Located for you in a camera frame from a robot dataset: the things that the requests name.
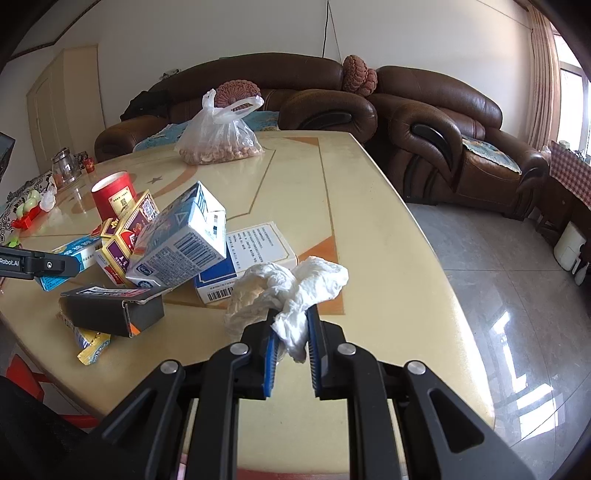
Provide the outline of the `blue yellow small box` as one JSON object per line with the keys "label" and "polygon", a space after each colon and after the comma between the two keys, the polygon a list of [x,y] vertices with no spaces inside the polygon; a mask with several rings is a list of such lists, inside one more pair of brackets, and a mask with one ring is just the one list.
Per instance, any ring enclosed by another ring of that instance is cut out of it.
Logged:
{"label": "blue yellow small box", "polygon": [[101,245],[99,236],[87,235],[45,253],[36,282],[45,292],[56,289],[93,266],[95,251]]}

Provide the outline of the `black cardboard box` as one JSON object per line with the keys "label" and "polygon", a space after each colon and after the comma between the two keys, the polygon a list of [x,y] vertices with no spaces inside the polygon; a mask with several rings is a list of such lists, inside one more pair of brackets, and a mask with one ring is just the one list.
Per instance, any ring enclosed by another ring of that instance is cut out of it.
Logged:
{"label": "black cardboard box", "polygon": [[168,288],[110,289],[87,286],[62,292],[64,316],[80,329],[132,338],[164,316],[163,296]]}

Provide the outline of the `purple gold small box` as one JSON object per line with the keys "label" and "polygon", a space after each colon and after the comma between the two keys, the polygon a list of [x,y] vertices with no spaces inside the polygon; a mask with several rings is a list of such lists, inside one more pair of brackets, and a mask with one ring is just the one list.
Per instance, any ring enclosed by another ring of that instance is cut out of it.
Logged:
{"label": "purple gold small box", "polygon": [[108,218],[103,222],[94,259],[114,285],[129,285],[125,275],[136,240],[158,213],[150,191],[145,190],[133,206],[122,212],[121,219]]}

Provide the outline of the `yellow snack wrapper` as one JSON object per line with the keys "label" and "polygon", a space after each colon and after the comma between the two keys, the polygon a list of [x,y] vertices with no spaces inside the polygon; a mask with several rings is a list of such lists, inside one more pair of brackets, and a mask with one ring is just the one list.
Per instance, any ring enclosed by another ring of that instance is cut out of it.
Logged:
{"label": "yellow snack wrapper", "polygon": [[110,345],[110,334],[76,327],[62,312],[59,312],[57,317],[73,333],[76,344],[79,347],[77,359],[82,365],[89,366],[94,364],[103,351]]}

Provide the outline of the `red paper cup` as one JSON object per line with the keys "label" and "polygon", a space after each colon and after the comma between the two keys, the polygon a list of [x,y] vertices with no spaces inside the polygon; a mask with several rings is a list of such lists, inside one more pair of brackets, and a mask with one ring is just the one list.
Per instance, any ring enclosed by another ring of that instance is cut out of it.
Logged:
{"label": "red paper cup", "polygon": [[90,192],[102,221],[120,218],[136,200],[136,192],[127,171],[119,171],[102,178],[92,186]]}

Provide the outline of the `light blue milk carton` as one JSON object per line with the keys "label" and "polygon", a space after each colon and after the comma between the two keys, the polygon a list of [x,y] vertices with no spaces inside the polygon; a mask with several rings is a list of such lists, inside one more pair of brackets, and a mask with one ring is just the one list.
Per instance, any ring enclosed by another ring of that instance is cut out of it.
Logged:
{"label": "light blue milk carton", "polygon": [[139,234],[125,277],[141,288],[175,288],[226,258],[226,210],[201,182]]}

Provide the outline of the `white tissue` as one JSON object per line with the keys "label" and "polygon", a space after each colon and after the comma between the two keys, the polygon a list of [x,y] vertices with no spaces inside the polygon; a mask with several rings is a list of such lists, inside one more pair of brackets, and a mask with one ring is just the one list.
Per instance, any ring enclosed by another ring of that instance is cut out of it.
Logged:
{"label": "white tissue", "polygon": [[271,262],[254,265],[233,285],[224,314],[225,328],[238,340],[247,326],[266,320],[274,310],[271,329],[280,338],[280,353],[302,363],[308,342],[305,311],[338,297],[348,282],[345,266],[317,256],[291,270]]}

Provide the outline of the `white blue medicine box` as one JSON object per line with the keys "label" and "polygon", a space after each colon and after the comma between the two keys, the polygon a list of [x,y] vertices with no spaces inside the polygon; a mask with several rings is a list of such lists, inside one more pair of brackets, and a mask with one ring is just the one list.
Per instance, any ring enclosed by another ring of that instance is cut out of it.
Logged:
{"label": "white blue medicine box", "polygon": [[276,263],[287,269],[297,266],[297,256],[273,222],[226,234],[226,258],[198,274],[193,284],[204,304],[231,297],[233,285],[250,267]]}

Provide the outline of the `red fruit tray with apples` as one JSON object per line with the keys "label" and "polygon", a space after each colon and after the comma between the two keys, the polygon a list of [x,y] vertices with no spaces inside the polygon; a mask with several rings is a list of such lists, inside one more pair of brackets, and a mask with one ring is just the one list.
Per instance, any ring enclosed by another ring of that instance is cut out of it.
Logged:
{"label": "red fruit tray with apples", "polygon": [[43,212],[38,206],[41,195],[37,190],[32,190],[17,206],[16,219],[11,222],[13,228],[27,230],[32,226],[33,220]]}

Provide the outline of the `glass teapot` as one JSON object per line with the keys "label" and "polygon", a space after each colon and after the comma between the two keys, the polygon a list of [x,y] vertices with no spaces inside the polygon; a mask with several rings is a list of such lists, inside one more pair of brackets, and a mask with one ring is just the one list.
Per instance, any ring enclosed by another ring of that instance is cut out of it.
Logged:
{"label": "glass teapot", "polygon": [[52,175],[58,189],[78,179],[80,175],[78,160],[67,147],[62,148],[52,158]]}

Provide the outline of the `white crumpled bag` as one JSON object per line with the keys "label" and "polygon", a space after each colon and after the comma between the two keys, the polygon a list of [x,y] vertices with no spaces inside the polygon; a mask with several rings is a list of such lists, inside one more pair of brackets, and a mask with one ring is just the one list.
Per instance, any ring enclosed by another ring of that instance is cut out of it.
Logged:
{"label": "white crumpled bag", "polygon": [[40,197],[38,206],[43,212],[50,212],[56,204],[56,193],[54,188],[48,188]]}

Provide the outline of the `cream wardrobe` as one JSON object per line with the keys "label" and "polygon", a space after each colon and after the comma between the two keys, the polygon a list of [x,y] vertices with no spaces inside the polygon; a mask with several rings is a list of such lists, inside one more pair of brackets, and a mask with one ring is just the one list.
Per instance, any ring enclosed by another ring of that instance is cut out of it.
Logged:
{"label": "cream wardrobe", "polygon": [[32,145],[39,171],[51,169],[63,148],[94,154],[105,129],[98,76],[98,47],[62,50],[26,95]]}

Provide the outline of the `small red cup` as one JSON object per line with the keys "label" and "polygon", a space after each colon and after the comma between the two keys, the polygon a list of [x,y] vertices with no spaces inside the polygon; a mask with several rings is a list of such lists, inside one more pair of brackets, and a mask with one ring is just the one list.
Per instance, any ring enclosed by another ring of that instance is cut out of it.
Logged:
{"label": "small red cup", "polygon": [[85,171],[90,174],[94,171],[94,160],[91,157],[82,160]]}

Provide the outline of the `black clothing on sofa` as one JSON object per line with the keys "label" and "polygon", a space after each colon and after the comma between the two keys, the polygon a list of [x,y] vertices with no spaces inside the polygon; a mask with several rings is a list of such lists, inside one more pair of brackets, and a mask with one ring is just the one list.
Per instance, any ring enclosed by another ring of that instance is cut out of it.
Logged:
{"label": "black clothing on sofa", "polygon": [[144,115],[167,118],[170,101],[170,95],[166,90],[142,91],[129,102],[120,115],[120,120],[126,121]]}

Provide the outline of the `blue floral sofa cover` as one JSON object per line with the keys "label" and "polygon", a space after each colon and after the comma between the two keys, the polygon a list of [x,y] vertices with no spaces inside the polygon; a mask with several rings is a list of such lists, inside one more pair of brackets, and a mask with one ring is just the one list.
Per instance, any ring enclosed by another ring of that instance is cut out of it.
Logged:
{"label": "blue floral sofa cover", "polygon": [[205,121],[194,125],[191,120],[168,124],[161,130],[139,141],[133,152],[139,152],[150,148],[176,144],[189,129],[188,139],[183,141],[179,149],[184,147],[231,147],[232,149],[249,149],[256,147],[256,132],[276,131],[279,128],[280,112],[255,111],[242,119],[229,123],[216,123]]}

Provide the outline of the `cream coffee table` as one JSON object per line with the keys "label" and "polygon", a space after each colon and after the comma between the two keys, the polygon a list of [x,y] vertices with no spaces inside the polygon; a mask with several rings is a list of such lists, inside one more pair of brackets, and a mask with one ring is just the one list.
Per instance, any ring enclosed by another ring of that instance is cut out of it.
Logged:
{"label": "cream coffee table", "polygon": [[263,154],[190,167],[175,152],[100,164],[159,216],[123,289],[50,238],[4,249],[1,316],[38,366],[100,416],[91,432],[1,383],[5,479],[485,479],[507,446],[483,361],[407,205],[353,136],[266,132]]}

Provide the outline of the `plastic bag of peanuts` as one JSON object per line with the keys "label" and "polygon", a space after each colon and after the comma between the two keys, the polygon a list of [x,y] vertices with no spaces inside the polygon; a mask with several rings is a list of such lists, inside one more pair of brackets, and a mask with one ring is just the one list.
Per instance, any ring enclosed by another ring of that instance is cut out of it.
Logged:
{"label": "plastic bag of peanuts", "polygon": [[243,119],[263,106],[259,95],[226,107],[215,106],[216,91],[202,97],[201,110],[188,122],[174,151],[188,165],[226,163],[263,155],[256,133]]}

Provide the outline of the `white air fryer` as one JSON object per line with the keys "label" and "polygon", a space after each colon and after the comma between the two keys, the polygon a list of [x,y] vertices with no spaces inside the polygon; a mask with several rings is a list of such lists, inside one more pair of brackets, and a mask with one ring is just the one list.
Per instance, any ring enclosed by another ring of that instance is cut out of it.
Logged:
{"label": "white air fryer", "polygon": [[580,260],[580,249],[585,244],[586,237],[580,229],[569,222],[554,247],[554,258],[560,267],[566,271],[572,271]]}

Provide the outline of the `round pink cushion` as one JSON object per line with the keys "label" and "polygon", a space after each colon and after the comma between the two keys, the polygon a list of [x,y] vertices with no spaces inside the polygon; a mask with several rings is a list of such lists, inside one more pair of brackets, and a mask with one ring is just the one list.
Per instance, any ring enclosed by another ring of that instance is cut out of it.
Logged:
{"label": "round pink cushion", "polygon": [[263,104],[259,87],[249,80],[229,80],[215,91],[215,117],[218,120],[242,119]]}

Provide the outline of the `checkered cloth tv cabinet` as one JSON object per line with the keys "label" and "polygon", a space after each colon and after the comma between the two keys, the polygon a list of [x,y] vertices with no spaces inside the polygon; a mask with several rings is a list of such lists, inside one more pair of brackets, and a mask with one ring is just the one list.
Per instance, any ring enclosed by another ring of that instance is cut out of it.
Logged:
{"label": "checkered cloth tv cabinet", "polygon": [[555,141],[549,149],[549,176],[537,202],[541,223],[562,232],[572,222],[589,239],[590,165]]}

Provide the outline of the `brown leather long sofa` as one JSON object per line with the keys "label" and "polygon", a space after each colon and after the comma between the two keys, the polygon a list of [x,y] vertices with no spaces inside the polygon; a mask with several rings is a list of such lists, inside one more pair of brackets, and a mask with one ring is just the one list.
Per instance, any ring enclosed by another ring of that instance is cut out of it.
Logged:
{"label": "brown leather long sofa", "polygon": [[345,67],[335,60],[290,53],[253,53],[208,61],[169,76],[133,98],[120,121],[98,135],[94,155],[103,162],[129,154],[169,124],[191,120],[201,99],[228,81],[256,85],[266,111],[281,130],[327,130],[366,143],[378,128],[370,101],[345,87]]}

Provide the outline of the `pink curtain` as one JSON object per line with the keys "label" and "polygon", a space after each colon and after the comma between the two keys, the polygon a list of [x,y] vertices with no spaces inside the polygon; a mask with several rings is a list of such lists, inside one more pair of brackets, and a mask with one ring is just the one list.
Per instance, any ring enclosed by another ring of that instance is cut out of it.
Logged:
{"label": "pink curtain", "polygon": [[556,140],[560,120],[560,65],[551,22],[533,3],[531,25],[530,97],[526,122],[527,143],[542,150]]}

